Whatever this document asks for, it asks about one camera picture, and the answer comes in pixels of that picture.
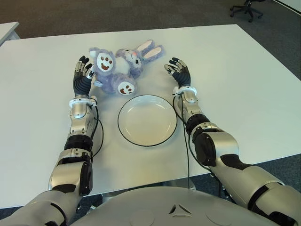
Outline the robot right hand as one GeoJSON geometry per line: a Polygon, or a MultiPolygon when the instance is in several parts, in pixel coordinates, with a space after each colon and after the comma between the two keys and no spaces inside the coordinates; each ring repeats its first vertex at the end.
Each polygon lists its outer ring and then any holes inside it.
{"type": "Polygon", "coordinates": [[[165,70],[178,84],[178,88],[191,85],[190,72],[187,65],[180,59],[173,57],[169,64],[164,65],[165,70]]]}

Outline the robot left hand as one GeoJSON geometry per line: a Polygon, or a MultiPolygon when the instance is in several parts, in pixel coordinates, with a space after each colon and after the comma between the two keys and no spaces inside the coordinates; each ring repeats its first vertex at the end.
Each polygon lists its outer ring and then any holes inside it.
{"type": "Polygon", "coordinates": [[[89,95],[95,69],[94,65],[88,62],[89,58],[82,56],[76,63],[73,76],[73,91],[75,96],[89,95]]]}

